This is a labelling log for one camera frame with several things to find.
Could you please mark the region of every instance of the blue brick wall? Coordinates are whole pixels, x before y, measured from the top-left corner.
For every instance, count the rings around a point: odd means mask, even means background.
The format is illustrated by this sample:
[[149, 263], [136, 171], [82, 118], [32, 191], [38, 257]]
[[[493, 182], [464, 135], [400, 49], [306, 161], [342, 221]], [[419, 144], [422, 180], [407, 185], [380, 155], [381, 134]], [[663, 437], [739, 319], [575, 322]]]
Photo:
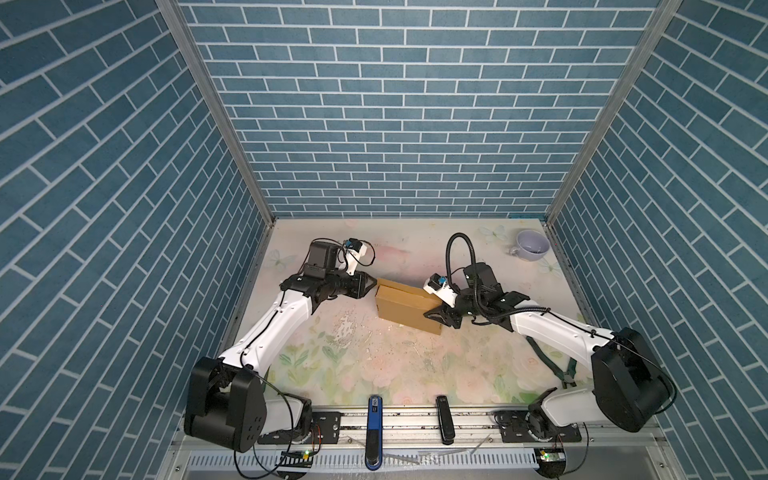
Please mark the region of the blue brick wall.
[[156, 474], [262, 229], [153, 0], [0, 2], [0, 478]]
[[656, 3], [182, 1], [281, 217], [541, 216]]
[[689, 478], [765, 478], [768, 2], [684, 0], [555, 229], [600, 323], [652, 339]]

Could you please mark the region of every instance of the blue handle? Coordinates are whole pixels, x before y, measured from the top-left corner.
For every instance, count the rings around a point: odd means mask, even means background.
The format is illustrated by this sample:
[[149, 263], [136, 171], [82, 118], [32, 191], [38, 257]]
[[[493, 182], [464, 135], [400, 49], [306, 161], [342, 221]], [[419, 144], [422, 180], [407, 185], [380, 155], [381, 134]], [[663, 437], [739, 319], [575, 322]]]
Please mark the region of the blue handle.
[[368, 400], [368, 431], [366, 432], [366, 467], [378, 470], [384, 459], [382, 398], [371, 395]]

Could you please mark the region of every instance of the black handle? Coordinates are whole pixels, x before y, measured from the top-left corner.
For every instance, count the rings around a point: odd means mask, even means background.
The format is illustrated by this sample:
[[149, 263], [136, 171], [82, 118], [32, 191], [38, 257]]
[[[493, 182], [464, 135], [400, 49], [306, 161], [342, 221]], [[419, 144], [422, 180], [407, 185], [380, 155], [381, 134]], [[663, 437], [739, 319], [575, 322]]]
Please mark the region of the black handle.
[[448, 405], [448, 397], [445, 395], [437, 397], [437, 419], [440, 423], [440, 436], [443, 445], [451, 445], [456, 438], [456, 430], [453, 428], [451, 408]]

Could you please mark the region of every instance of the vent grille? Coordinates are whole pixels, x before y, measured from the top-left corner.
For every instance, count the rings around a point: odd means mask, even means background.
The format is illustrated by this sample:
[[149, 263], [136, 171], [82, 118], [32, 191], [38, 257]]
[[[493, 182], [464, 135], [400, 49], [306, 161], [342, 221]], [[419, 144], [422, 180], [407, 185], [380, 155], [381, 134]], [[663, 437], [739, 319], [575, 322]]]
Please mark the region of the vent grille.
[[[276, 452], [257, 451], [262, 465], [271, 468], [278, 461]], [[527, 448], [498, 448], [492, 452], [456, 452], [441, 454], [439, 450], [427, 452], [416, 449], [388, 449], [380, 470], [397, 472], [402, 470], [462, 470], [467, 468], [483, 469], [510, 469], [510, 468], [538, 468], [533, 449]], [[362, 460], [362, 449], [324, 450], [314, 457], [311, 468], [312, 473], [359, 473], [367, 472]], [[305, 472], [306, 468], [291, 467], [292, 460], [286, 467], [280, 470], [285, 472]], [[244, 472], [262, 472], [253, 455], [241, 454], [237, 456], [237, 464]], [[220, 450], [197, 450], [190, 455], [187, 470], [191, 471], [230, 471], [235, 466], [231, 452]]]

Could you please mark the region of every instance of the black motor housing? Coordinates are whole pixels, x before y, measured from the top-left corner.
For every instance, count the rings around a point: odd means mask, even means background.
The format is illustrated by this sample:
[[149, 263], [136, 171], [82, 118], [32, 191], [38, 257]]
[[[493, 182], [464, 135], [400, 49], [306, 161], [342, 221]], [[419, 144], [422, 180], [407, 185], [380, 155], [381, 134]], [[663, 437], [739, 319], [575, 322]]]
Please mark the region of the black motor housing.
[[595, 399], [613, 423], [637, 432], [670, 398], [674, 388], [655, 366], [658, 360], [639, 332], [624, 328], [614, 340], [621, 347], [609, 342], [592, 355]]

